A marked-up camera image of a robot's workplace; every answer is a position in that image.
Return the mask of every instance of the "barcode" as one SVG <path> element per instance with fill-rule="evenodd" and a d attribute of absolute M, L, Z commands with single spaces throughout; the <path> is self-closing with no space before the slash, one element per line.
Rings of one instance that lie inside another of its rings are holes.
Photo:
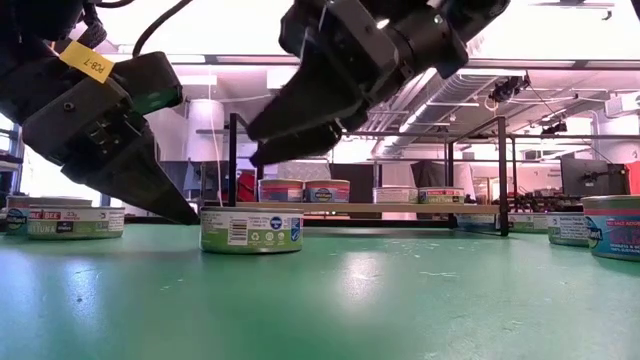
<path fill-rule="evenodd" d="M 229 245 L 248 245 L 248 241 L 247 220 L 231 220 L 229 223 Z"/>

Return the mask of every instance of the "can label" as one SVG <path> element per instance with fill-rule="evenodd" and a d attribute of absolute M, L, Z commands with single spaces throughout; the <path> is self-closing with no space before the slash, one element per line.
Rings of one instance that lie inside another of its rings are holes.
<path fill-rule="evenodd" d="M 203 212 L 200 246 L 210 251 L 279 252 L 302 246 L 301 215 Z"/>
<path fill-rule="evenodd" d="M 302 202 L 302 194 L 300 188 L 262 187 L 260 202 Z"/>
<path fill-rule="evenodd" d="M 7 235 L 26 235 L 29 208 L 10 208 L 7 210 Z"/>
<path fill-rule="evenodd" d="M 311 203 L 348 203 L 349 202 L 349 188 L 307 188 L 306 189 L 306 201 Z"/>
<path fill-rule="evenodd" d="M 458 227 L 472 231 L 495 231 L 496 216 L 489 214 L 457 214 Z"/>
<path fill-rule="evenodd" d="M 496 216 L 496 229 L 500 230 L 500 217 Z M 545 214 L 509 214 L 509 230 L 519 233 L 546 234 L 547 215 Z"/>
<path fill-rule="evenodd" d="M 588 215 L 589 247 L 594 254 L 640 260 L 640 216 Z"/>
<path fill-rule="evenodd" d="M 376 204 L 384 203 L 418 203 L 418 189 L 394 189 L 379 188 L 374 190 L 374 201 Z"/>
<path fill-rule="evenodd" d="M 584 216 L 548 215 L 549 241 L 557 244 L 587 246 L 589 230 Z"/>
<path fill-rule="evenodd" d="M 28 235 L 43 239 L 118 237 L 124 209 L 31 209 Z"/>
<path fill-rule="evenodd" d="M 420 189 L 421 204 L 463 203 L 464 190 L 461 189 Z"/>

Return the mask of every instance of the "ceiling duct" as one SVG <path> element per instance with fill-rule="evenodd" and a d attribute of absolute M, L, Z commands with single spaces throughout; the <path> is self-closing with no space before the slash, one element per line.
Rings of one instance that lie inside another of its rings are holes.
<path fill-rule="evenodd" d="M 432 81 L 440 81 L 440 88 L 429 97 L 418 110 L 405 121 L 400 127 L 400 132 L 427 132 L 431 127 L 429 124 L 441 122 L 451 113 L 456 111 L 458 106 L 433 106 L 428 103 L 451 103 L 460 104 L 468 102 L 479 91 L 492 84 L 498 76 L 496 75 L 458 75 L 455 74 L 447 80 L 439 77 Z M 385 139 L 380 145 L 383 149 L 378 151 L 380 155 L 397 155 L 403 146 L 415 141 L 416 137 L 392 136 Z"/>
<path fill-rule="evenodd" d="M 469 57 L 477 56 L 481 53 L 482 45 L 485 42 L 484 35 L 478 34 L 467 43 L 467 53 Z M 457 106 L 426 105 L 429 103 L 462 103 L 467 102 L 480 90 L 492 83 L 497 76 L 488 73 L 486 75 L 459 75 L 455 74 L 446 80 L 440 76 L 430 77 L 430 80 L 422 88 L 422 92 L 428 94 L 428 98 L 418 107 L 415 113 L 408 116 L 400 127 L 400 132 L 427 132 L 434 124 L 442 121 L 445 117 L 458 109 Z M 430 89 L 438 89 L 432 94 Z M 415 141 L 415 137 L 391 136 L 384 141 L 378 142 L 374 147 L 378 155 L 398 155 L 402 147 Z"/>

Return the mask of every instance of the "pipe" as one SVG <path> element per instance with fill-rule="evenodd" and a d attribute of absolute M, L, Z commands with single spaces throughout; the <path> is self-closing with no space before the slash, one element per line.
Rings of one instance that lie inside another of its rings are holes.
<path fill-rule="evenodd" d="M 430 106 L 427 103 L 467 103 L 479 91 L 493 83 L 497 77 L 495 75 L 487 76 L 461 76 L 453 75 L 449 79 L 443 81 L 442 86 L 435 92 L 421 107 L 421 112 L 412 115 L 406 124 L 406 130 L 402 133 L 419 132 L 422 135 L 429 129 L 424 128 L 424 124 L 441 122 L 443 118 L 449 116 L 456 111 L 459 106 L 441 107 Z M 398 136 L 391 145 L 382 149 L 383 155 L 395 155 L 399 152 L 395 146 L 404 146 L 412 143 L 419 136 L 407 137 L 405 135 Z"/>

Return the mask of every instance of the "window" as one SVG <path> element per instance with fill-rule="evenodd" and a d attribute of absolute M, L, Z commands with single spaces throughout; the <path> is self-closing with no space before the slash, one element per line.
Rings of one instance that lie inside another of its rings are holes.
<path fill-rule="evenodd" d="M 91 199 L 100 206 L 100 193 L 76 184 L 60 172 L 60 168 L 27 147 L 22 164 L 20 191 L 29 196 L 73 196 Z"/>

